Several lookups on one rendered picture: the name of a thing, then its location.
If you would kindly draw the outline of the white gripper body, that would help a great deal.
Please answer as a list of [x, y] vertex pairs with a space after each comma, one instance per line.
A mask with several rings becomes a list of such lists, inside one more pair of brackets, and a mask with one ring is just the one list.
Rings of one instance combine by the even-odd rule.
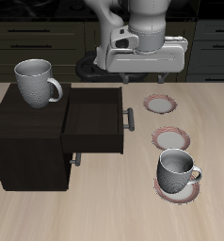
[[153, 52], [138, 52], [138, 37], [112, 40], [107, 50], [108, 72], [180, 72], [188, 41], [183, 37], [165, 37], [163, 46]]

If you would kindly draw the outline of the dark wooden cabinet drawer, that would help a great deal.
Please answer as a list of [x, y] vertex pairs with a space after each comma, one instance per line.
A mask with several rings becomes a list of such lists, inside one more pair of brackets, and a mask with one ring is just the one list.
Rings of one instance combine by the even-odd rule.
[[122, 87], [71, 88], [65, 153], [123, 153], [124, 129], [135, 130], [132, 108], [122, 107]]

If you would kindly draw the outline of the white dimpled porcelain mug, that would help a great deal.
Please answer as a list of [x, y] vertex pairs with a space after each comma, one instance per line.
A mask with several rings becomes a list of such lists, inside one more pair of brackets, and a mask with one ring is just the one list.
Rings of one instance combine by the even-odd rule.
[[187, 185], [199, 182], [202, 170], [194, 165], [194, 159], [189, 153], [181, 149], [167, 149], [159, 156], [156, 176], [165, 192], [175, 194]]
[[63, 97], [62, 87], [53, 77], [49, 61], [28, 59], [17, 64], [14, 72], [18, 89], [30, 106], [43, 108]]

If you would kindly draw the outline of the dark wooden cabinet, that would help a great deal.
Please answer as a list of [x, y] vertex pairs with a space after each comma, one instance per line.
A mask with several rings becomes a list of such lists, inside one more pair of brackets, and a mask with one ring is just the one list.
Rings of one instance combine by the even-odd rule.
[[15, 84], [0, 104], [0, 181], [6, 191], [65, 191], [72, 153], [62, 146], [71, 86], [44, 108], [27, 104]]

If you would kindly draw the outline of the white plate with red rim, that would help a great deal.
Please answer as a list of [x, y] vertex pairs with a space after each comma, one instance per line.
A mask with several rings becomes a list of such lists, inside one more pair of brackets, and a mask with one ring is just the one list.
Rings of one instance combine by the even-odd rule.
[[165, 126], [152, 133], [152, 144], [160, 150], [186, 150], [190, 146], [190, 143], [189, 134], [178, 127]]
[[153, 94], [145, 98], [144, 107], [155, 114], [167, 114], [177, 107], [176, 101], [164, 94]]
[[161, 189], [160, 185], [158, 184], [157, 177], [154, 177], [153, 179], [153, 188], [161, 199], [173, 204], [188, 204], [191, 201], [194, 201], [200, 193], [200, 184], [195, 183], [192, 185], [187, 185], [178, 193], [169, 194]]

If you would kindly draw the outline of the dark kitchen cupboards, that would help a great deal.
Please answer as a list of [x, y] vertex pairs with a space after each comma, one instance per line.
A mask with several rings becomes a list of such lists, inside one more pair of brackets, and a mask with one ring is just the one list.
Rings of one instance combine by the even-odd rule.
[[[166, 12], [167, 37], [187, 39], [184, 69], [170, 82], [224, 82], [224, 21], [170, 21], [193, 0], [171, 0]], [[97, 51], [101, 30], [97, 15], [84, 0], [0, 0], [0, 82], [13, 79], [14, 67], [27, 59], [45, 59], [55, 78], [77, 82], [76, 63]], [[143, 81], [157, 80], [150, 72]]]

